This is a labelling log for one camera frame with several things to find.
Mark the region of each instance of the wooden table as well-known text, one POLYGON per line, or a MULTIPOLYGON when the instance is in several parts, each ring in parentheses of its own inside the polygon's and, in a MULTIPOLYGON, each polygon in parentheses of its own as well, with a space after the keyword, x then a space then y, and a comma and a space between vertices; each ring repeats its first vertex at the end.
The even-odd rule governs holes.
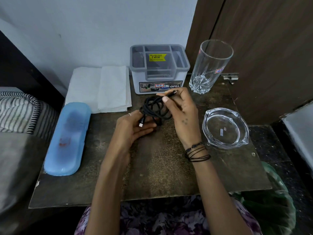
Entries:
MULTIPOLYGON (((147 97, 135 94, 132 78, 130 82, 133 106, 128 108, 128 112, 139 109, 147 97)), ((237 110, 227 84, 220 77, 209 93, 200 95, 191 92, 199 109, 200 124, 208 109, 225 107, 237 110)), ((90 204, 116 120, 124 114, 126 112, 92 114, 79 170, 73 175, 61 177, 45 174, 41 170, 29 207, 90 204)), ((209 153, 227 191, 271 188, 251 142, 232 150, 209 147, 209 153)), ((123 200, 199 193, 193 166, 184 158, 184 149, 176 135, 173 119, 166 121, 156 132, 134 142, 131 162, 123 182, 123 200)))

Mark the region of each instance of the clear glass tumbler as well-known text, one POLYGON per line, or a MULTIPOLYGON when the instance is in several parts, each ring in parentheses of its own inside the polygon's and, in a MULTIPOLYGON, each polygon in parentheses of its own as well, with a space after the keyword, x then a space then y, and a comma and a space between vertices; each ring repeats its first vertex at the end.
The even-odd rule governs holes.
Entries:
POLYGON ((200 46, 189 82, 191 90, 199 94, 209 92, 233 53, 233 48, 221 40, 204 41, 200 46))

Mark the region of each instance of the dark floor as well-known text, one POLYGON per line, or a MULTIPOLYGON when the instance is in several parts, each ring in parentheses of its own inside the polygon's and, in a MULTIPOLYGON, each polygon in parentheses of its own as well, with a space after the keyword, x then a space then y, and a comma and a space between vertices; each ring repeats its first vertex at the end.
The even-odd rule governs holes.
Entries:
MULTIPOLYGON (((251 140, 261 161, 269 163, 282 178, 296 208, 296 227, 292 234, 313 234, 313 200, 303 184, 291 159, 285 152, 271 126, 250 126, 251 140)), ((66 211, 33 224, 22 234, 74 234, 84 207, 72 207, 66 211)))

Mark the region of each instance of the price sticker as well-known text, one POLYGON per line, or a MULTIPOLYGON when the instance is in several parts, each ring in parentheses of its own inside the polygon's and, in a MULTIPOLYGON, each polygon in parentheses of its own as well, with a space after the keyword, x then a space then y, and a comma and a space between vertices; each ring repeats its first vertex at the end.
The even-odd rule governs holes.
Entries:
POLYGON ((150 54, 149 55, 149 62, 161 62, 161 61, 166 61, 165 56, 167 54, 150 54))

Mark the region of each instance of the brown wooden surface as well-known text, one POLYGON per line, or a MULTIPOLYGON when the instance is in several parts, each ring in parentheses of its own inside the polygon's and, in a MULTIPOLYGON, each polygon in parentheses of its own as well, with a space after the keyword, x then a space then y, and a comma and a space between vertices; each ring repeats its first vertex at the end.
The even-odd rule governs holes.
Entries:
POLYGON ((234 49, 224 73, 249 124, 269 124, 313 98, 313 0, 226 0, 212 39, 234 49))
MULTIPOLYGON (((133 106, 128 112, 138 109, 147 98, 147 95, 135 94, 132 79, 130 83, 133 106)), ((221 78, 209 93, 192 93, 192 98, 199 109, 200 124, 208 109, 226 107, 236 110, 221 78)), ((126 113, 92 114, 79 170, 73 175, 60 177, 41 171, 39 185, 34 190, 29 207, 90 204, 116 120, 124 114, 126 113)), ((233 150, 209 147, 209 153, 227 191, 271 187, 252 143, 233 150)), ((123 181, 123 200, 199 193, 193 166, 184 158, 184 149, 176 135, 173 119, 166 121, 156 132, 134 142, 131 147, 131 162, 123 181)))
POLYGON ((200 45, 210 38, 224 0, 198 0, 191 24, 186 55, 192 72, 197 59, 200 45))

